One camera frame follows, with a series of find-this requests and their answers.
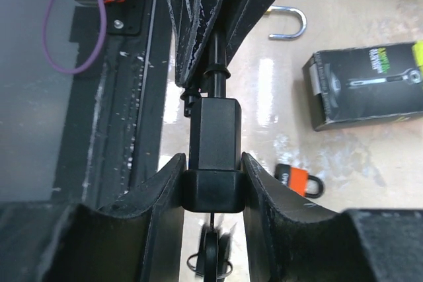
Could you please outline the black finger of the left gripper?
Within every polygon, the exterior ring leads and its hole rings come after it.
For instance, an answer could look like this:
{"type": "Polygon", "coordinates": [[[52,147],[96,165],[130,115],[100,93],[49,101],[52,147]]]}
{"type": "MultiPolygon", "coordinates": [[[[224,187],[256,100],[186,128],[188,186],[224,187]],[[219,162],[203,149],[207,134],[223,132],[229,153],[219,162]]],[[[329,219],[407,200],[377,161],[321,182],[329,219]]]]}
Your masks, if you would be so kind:
{"type": "Polygon", "coordinates": [[[175,83],[189,87],[223,0],[167,0],[175,36],[175,83]]]}

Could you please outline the orange padlock with keys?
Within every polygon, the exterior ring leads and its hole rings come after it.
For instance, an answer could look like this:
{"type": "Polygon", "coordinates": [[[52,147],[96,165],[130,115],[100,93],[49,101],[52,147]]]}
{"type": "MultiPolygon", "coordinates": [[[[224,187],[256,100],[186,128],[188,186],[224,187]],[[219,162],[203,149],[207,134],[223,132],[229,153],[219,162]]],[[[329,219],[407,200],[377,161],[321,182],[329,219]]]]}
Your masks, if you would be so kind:
{"type": "Polygon", "coordinates": [[[311,175],[306,170],[294,168],[288,164],[278,163],[275,167],[274,177],[302,197],[318,199],[325,192],[325,185],[320,178],[311,175]],[[308,191],[307,185],[309,183],[316,184],[314,192],[308,191]]]}

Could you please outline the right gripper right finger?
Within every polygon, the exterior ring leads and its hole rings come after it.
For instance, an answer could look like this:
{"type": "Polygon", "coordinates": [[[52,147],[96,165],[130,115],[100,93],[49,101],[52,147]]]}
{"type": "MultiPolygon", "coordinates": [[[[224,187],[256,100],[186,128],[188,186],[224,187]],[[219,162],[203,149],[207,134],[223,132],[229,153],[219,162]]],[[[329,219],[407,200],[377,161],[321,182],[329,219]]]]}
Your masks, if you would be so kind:
{"type": "Polygon", "coordinates": [[[245,233],[251,281],[421,281],[422,211],[324,208],[248,153],[245,233]]]}

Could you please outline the black padlock with keys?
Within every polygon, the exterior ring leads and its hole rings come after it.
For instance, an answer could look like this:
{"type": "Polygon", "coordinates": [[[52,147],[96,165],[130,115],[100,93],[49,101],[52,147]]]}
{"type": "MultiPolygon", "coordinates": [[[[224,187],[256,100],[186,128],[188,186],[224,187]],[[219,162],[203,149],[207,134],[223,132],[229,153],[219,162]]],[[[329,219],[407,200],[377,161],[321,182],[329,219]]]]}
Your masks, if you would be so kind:
{"type": "Polygon", "coordinates": [[[204,281],[218,281],[225,275],[219,260],[220,232],[215,224],[218,213],[243,210],[243,173],[241,172],[241,106],[227,97],[226,38],[213,31],[208,44],[208,64],[204,72],[205,97],[190,103],[190,143],[188,170],[182,175],[183,207],[193,213],[206,213],[202,247],[196,257],[204,281]]]}

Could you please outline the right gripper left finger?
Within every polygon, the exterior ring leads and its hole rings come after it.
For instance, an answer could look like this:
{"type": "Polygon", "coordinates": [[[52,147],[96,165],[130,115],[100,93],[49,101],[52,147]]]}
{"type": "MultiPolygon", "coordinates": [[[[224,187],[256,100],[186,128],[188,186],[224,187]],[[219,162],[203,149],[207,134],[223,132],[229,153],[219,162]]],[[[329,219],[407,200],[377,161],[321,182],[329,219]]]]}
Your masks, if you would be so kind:
{"type": "Polygon", "coordinates": [[[2,281],[177,281],[184,154],[100,209],[70,202],[1,205],[2,281]]]}

